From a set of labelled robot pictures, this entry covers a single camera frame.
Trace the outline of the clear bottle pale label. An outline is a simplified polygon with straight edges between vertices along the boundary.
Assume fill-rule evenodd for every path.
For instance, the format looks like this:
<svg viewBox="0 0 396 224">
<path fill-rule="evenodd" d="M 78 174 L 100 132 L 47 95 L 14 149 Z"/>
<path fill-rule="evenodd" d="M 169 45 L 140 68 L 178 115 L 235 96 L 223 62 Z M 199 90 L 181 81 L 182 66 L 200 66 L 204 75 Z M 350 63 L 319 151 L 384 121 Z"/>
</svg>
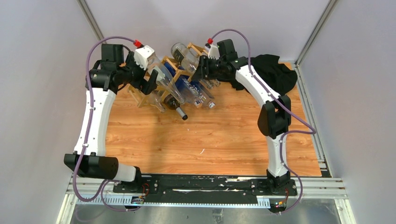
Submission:
<svg viewBox="0 0 396 224">
<path fill-rule="evenodd" d="M 149 59 L 148 61 L 149 74 L 151 75 L 154 70 L 158 73 L 156 78 L 156 84 L 168 91 L 180 104 L 184 104 L 185 99 L 183 98 L 180 91 L 177 89 L 173 80 L 173 76 L 165 67 L 165 65 L 161 63 L 160 59 L 156 56 L 154 56 L 152 59 Z"/>
</svg>

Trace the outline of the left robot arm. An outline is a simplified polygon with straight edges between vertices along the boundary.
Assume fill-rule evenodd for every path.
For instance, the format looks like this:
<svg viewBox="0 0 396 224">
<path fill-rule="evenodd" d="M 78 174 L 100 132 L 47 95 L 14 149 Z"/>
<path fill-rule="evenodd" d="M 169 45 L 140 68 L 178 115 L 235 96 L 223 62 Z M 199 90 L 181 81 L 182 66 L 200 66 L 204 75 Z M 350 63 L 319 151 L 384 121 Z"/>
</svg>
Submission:
<svg viewBox="0 0 396 224">
<path fill-rule="evenodd" d="M 155 51 L 137 44 L 135 51 L 124 57 L 124 45 L 102 44 L 101 59 L 88 70 L 86 108 L 80 138 L 71 154 L 65 154 L 65 165 L 83 178 L 120 181 L 132 193 L 139 192 L 143 180 L 139 167 L 121 164 L 106 156 L 106 132 L 109 115 L 120 85 L 131 85 L 149 95 L 156 89 L 158 71 L 151 72 Z"/>
</svg>

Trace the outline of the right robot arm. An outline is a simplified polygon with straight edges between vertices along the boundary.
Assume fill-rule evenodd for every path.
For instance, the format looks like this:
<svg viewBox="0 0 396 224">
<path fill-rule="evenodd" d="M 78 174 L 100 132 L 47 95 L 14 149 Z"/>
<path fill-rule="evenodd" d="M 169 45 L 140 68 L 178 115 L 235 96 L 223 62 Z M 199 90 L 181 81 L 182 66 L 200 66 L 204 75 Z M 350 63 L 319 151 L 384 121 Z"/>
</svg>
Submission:
<svg viewBox="0 0 396 224">
<path fill-rule="evenodd" d="M 269 193 L 278 195 L 290 182 L 290 171 L 286 168 L 285 133 L 291 124 L 291 101 L 271 89 L 249 65 L 246 57 L 238 57 L 233 41 L 226 39 L 217 44 L 208 39 L 208 55 L 200 56 L 193 79 L 224 79 L 237 81 L 253 96 L 261 111 L 257 125 L 266 137 L 269 164 L 265 186 Z"/>
</svg>

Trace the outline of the clear bottle black gold label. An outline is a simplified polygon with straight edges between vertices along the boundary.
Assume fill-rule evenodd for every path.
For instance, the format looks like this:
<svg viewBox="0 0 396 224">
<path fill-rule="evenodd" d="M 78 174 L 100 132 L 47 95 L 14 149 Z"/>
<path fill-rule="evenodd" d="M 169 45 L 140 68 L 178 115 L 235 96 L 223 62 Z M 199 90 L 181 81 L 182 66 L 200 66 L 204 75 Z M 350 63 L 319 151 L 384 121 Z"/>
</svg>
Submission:
<svg viewBox="0 0 396 224">
<path fill-rule="evenodd" d="M 191 77 L 197 70 L 199 59 L 183 43 L 177 42 L 171 47 L 171 55 Z"/>
</svg>

